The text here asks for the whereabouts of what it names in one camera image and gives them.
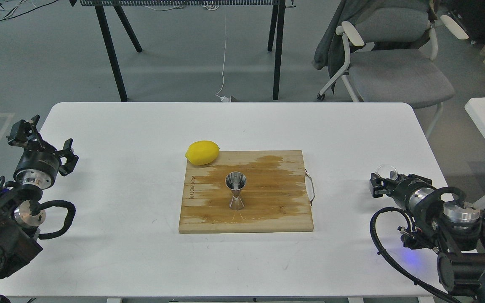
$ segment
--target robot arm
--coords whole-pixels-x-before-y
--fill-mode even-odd
[[[478,243],[485,249],[485,209],[480,210],[466,203],[465,193],[458,188],[437,189],[431,183],[430,179],[421,176],[398,175],[393,171],[390,178],[371,174],[372,196],[377,198],[386,194],[399,207],[387,207],[374,215],[370,224],[372,239],[379,253],[394,268],[433,295],[441,297],[441,291],[403,270],[379,242],[375,232],[375,221],[379,214],[386,211],[402,213],[408,221],[407,228],[398,228],[404,247],[433,250],[437,253],[439,281],[448,294],[477,297],[480,303],[485,303],[485,252],[466,253],[475,250]],[[454,194],[456,198],[445,202],[441,200],[443,194]],[[451,296],[441,299],[456,302]]]
[[[43,190],[50,188],[57,174],[70,174],[78,161],[72,150],[72,139],[62,150],[56,150],[37,131],[39,116],[21,120],[12,126],[8,144],[24,148],[16,167],[14,181],[0,177],[0,279],[11,276],[42,251],[37,239],[52,239],[64,234],[72,224],[75,206],[62,200],[39,203]],[[39,226],[46,219],[46,209],[64,207],[67,215],[63,227],[40,234]],[[0,302],[8,300],[0,295]]]

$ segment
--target jigger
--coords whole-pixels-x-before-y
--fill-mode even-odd
[[[246,185],[246,176],[239,171],[233,171],[226,177],[226,186],[233,193],[233,197],[229,202],[229,208],[233,210],[241,210],[244,208],[243,201],[240,197],[241,190]]]

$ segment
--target chair armrest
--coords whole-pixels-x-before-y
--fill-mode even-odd
[[[442,15],[441,16],[441,21],[443,21],[443,24],[445,27],[454,35],[456,38],[460,40],[466,40],[469,39],[469,36],[466,34],[464,29],[460,27],[454,19],[452,19],[450,16],[447,15]]]
[[[342,25],[336,28],[337,35],[342,33],[345,33],[354,46],[364,46],[364,40],[362,40],[357,29],[349,21],[343,21]]]

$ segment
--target lemon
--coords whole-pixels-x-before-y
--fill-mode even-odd
[[[184,156],[193,165],[205,165],[214,161],[219,153],[220,148],[216,143],[203,140],[190,144]]]

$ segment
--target chair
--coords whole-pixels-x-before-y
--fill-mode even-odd
[[[341,37],[344,62],[319,91],[317,99],[323,100],[326,90],[341,77],[353,102],[404,102],[413,109],[437,105],[425,132],[429,138],[442,113],[442,103],[455,94],[448,79],[432,63],[437,57],[437,37],[434,23],[429,20],[429,2],[367,1],[366,9],[351,17],[353,23],[341,21],[335,35]],[[468,38],[450,17],[442,16],[441,20],[454,36]],[[432,45],[429,58],[412,48],[414,42],[425,37]],[[368,42],[376,43],[372,51],[353,52]]]

